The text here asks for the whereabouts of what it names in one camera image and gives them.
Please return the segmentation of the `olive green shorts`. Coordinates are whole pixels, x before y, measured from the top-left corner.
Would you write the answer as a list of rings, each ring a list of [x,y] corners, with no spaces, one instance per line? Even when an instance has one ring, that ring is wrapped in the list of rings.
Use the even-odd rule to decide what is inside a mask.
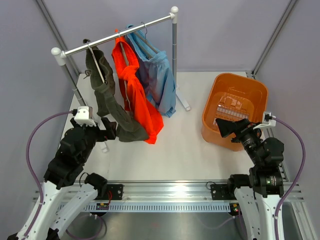
[[[108,63],[104,52],[96,46],[92,48],[105,80],[105,83],[96,85],[95,79],[92,80],[91,72],[86,66],[86,70],[89,71],[91,88],[94,90],[96,97],[97,115],[103,118],[110,114],[117,121],[116,135],[121,142],[148,140],[149,135],[146,130],[115,99],[116,85],[113,69]]]

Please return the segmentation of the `white clothes hanger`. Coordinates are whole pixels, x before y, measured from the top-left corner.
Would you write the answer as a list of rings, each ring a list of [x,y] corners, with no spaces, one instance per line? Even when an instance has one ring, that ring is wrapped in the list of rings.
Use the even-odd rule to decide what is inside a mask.
[[[92,81],[94,79],[95,84],[97,86],[104,84],[105,78],[102,74],[102,70],[100,69],[98,60],[95,56],[95,53],[92,47],[89,47],[88,50],[86,51],[85,63],[86,63],[87,69],[90,71]]]

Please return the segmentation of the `orange shorts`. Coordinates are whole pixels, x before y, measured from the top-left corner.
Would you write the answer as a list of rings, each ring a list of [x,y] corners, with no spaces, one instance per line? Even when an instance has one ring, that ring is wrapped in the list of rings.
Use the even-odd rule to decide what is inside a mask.
[[[133,118],[140,123],[149,135],[145,140],[148,144],[155,144],[158,133],[164,127],[163,118],[156,108],[147,100],[146,94],[136,73],[140,67],[136,54],[125,42],[126,55],[129,65],[125,66],[123,57],[117,48],[118,40],[115,39],[115,45],[112,50],[112,58],[118,77],[118,84],[124,101],[124,109],[132,113]]]

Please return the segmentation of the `light blue shorts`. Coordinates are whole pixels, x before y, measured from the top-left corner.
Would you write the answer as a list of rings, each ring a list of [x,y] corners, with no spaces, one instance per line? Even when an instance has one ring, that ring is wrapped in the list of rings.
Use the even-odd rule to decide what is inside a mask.
[[[161,115],[170,118],[176,112],[176,82],[166,52],[158,49],[159,53],[154,53],[133,32],[124,38],[138,59],[136,76],[146,98]]]

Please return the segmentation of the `grey clothes hanger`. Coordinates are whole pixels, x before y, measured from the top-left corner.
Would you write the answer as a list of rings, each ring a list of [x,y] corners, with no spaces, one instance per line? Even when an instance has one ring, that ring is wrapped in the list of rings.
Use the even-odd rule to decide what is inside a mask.
[[[118,42],[116,43],[117,51],[121,53],[124,64],[127,67],[129,65],[129,60],[126,54],[126,48],[124,47],[124,43],[126,41],[124,37],[120,36],[120,31],[118,31],[116,34],[117,34],[117,40],[118,40]]]

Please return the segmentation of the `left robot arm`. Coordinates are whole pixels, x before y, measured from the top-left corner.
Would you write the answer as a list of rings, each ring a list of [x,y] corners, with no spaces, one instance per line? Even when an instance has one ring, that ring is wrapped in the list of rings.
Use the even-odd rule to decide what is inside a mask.
[[[105,126],[79,125],[74,118],[60,141],[55,157],[49,162],[44,182],[38,184],[39,198],[22,229],[10,240],[59,240],[81,210],[94,199],[103,199],[108,192],[107,180],[91,173],[74,197],[58,209],[64,196],[84,169],[97,142],[116,139],[116,122],[103,117]]]

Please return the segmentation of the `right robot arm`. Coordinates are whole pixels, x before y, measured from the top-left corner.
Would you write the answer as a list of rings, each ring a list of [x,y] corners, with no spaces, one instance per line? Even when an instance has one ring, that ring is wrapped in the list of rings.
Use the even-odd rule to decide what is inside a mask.
[[[284,160],[284,144],[275,137],[261,140],[261,124],[244,118],[239,121],[216,119],[223,138],[231,134],[233,143],[241,143],[254,166],[249,169],[249,186],[258,203],[260,223],[266,240],[283,240],[280,210],[286,198],[279,165]]]

